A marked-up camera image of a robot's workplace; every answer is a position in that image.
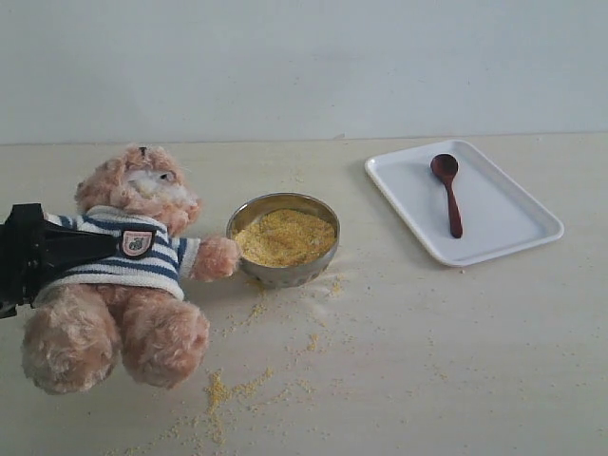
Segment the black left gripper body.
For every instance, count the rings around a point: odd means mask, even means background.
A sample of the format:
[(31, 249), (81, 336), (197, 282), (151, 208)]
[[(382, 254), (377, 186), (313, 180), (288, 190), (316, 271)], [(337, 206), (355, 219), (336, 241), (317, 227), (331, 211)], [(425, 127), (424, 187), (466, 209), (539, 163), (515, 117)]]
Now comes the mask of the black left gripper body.
[(41, 289), (45, 216), (40, 203), (12, 206), (1, 224), (1, 317), (17, 315)]

